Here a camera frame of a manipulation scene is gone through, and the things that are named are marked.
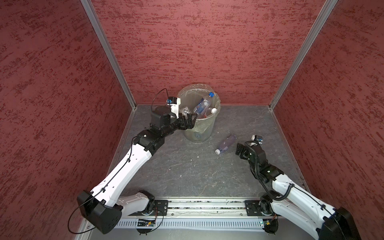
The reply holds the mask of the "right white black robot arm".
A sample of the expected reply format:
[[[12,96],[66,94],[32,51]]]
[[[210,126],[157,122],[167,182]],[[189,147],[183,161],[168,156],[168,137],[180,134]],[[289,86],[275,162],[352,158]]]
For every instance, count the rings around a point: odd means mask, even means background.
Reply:
[[[266,191],[260,199],[262,214],[282,216],[315,240],[361,239],[349,211],[336,209],[297,185],[268,162],[259,142],[238,143],[236,155],[249,163],[252,175]]]

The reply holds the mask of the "green white label bottle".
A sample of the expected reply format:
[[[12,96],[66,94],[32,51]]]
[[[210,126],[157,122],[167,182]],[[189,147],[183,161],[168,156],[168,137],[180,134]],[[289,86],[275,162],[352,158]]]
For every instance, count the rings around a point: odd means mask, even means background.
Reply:
[[[191,113],[191,110],[188,108],[188,107],[184,107],[180,110],[180,112],[184,115],[184,116],[187,116],[188,114],[192,114]]]

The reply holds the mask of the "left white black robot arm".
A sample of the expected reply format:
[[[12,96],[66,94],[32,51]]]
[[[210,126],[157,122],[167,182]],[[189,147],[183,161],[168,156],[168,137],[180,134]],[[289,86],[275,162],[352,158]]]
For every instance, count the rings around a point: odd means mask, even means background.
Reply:
[[[131,140],[131,148],[120,163],[91,191],[77,197],[78,210],[95,229],[109,233],[122,217],[138,212],[154,211],[155,197],[146,191],[121,198],[121,193],[138,172],[165,143],[165,138],[177,130],[193,129],[198,114],[176,113],[179,108],[158,106],[151,112],[149,128]]]

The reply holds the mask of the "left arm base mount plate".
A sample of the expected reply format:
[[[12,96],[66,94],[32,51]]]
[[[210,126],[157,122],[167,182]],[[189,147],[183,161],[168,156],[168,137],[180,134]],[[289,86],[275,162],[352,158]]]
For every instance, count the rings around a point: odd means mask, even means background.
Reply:
[[[158,213],[163,213],[163,215],[166,216],[168,205],[168,200],[150,200],[144,211],[142,211],[142,215],[156,216]]]

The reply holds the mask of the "clear purple tinted bottle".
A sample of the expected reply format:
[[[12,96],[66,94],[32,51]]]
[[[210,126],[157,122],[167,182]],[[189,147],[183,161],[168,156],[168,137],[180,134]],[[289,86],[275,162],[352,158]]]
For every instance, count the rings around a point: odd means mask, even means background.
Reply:
[[[226,137],[221,143],[218,145],[218,147],[215,149],[215,153],[217,155],[220,155],[224,152],[226,152],[230,146],[232,146],[237,140],[237,137],[233,134]]]

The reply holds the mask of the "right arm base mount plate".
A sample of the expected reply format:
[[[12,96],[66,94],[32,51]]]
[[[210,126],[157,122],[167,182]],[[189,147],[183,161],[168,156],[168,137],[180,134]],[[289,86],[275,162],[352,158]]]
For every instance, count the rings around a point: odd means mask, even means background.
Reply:
[[[245,201],[245,209],[249,217],[271,216],[273,214],[270,204],[264,200],[247,200]]]

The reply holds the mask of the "clear orange label bottle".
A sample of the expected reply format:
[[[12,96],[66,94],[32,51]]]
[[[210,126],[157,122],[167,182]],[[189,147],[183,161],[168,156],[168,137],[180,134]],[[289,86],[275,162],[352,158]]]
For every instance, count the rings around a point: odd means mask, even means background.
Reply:
[[[209,107],[205,113],[205,118],[207,118],[208,116],[210,116],[212,114],[215,114],[216,112],[217,112],[217,108]]]

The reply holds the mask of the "blue cap artesian bottle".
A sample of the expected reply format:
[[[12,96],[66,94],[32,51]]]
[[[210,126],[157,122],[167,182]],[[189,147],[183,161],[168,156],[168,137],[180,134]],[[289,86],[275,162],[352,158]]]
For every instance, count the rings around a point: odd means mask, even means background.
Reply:
[[[200,102],[194,108],[194,114],[197,114],[198,118],[202,118],[207,112],[208,108],[212,105],[215,94],[209,92],[208,95],[201,98]]]

